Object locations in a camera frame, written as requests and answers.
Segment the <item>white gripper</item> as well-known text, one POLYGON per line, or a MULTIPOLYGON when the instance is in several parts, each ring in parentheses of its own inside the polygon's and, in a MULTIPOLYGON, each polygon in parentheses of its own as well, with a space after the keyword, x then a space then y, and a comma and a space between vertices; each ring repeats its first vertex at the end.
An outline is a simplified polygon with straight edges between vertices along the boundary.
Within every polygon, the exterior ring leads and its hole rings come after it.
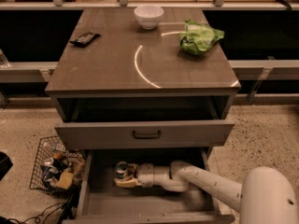
POLYGON ((127 168, 130 172, 136 173, 136 178, 129 179, 115 178, 114 182, 121 188, 134 188, 141 186, 143 188, 151 188, 154 182, 154 165, 151 163, 143 163, 140 166, 136 163, 128 163, 127 168))

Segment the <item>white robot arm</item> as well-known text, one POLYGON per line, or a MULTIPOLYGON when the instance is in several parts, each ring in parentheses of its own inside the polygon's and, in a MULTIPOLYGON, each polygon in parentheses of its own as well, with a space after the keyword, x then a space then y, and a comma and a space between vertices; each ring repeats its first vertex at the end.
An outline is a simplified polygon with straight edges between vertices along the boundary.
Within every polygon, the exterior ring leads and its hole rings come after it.
POLYGON ((121 161, 114 181, 122 188, 159 186, 185 192, 190 184, 204 190, 239 213, 240 224, 299 224, 298 204, 290 181, 276 169, 252 169, 241 183, 234 182, 186 161, 169 166, 121 161))

